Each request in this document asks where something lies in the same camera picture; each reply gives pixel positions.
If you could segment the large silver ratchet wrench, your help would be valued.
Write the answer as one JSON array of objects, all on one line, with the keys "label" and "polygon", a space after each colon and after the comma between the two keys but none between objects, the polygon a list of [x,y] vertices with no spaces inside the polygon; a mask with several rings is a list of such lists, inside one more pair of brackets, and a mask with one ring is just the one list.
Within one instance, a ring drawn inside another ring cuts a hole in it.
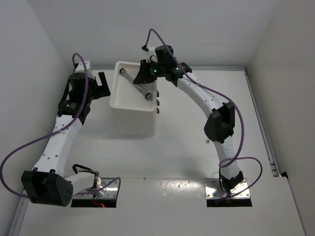
[{"label": "large silver ratchet wrench", "polygon": [[144,98],[149,101],[152,100],[153,98],[153,94],[151,91],[146,90],[145,88],[143,88],[141,85],[138,84],[134,84],[133,81],[134,79],[127,73],[125,68],[121,68],[119,70],[119,74],[121,76],[123,76],[124,78],[126,78],[143,96]]}]

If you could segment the white drawer cabinet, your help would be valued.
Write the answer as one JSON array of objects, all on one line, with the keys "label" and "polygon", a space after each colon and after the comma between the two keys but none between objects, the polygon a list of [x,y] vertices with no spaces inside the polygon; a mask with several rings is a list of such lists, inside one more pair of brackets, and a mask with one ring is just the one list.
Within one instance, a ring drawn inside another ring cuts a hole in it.
[{"label": "white drawer cabinet", "polygon": [[114,116],[115,125],[121,135],[152,137],[156,134],[157,84],[141,85],[153,94],[152,100],[144,96],[123,76],[119,70],[125,68],[135,79],[140,64],[119,61],[115,65],[112,91],[109,105]]}]

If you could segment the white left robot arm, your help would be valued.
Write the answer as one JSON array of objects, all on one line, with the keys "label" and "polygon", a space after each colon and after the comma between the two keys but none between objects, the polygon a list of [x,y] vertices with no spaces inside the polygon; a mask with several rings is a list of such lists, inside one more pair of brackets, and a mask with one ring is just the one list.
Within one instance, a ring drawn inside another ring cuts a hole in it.
[{"label": "white left robot arm", "polygon": [[31,171],[21,177],[23,187],[34,204],[67,206],[74,195],[99,189],[101,179],[98,171],[75,164],[75,174],[64,176],[65,163],[74,138],[90,112],[93,100],[110,96],[105,73],[99,72],[101,85],[95,76],[89,77],[87,98],[84,101],[85,74],[69,76],[62,99],[58,105],[54,136]]}]

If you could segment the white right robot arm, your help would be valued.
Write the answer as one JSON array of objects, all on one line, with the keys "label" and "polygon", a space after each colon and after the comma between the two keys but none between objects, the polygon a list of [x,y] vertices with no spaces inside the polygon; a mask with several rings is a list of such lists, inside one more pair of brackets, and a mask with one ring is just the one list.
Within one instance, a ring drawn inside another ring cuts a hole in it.
[{"label": "white right robot arm", "polygon": [[164,77],[198,105],[207,118],[204,126],[205,135],[215,145],[221,163],[219,175],[222,188],[230,192],[244,179],[238,163],[233,160],[235,106],[232,102],[223,102],[213,93],[202,88],[192,69],[184,62],[175,61],[171,46],[155,48],[144,45],[142,50],[146,52],[147,57],[140,61],[140,69],[133,83],[142,86]]}]

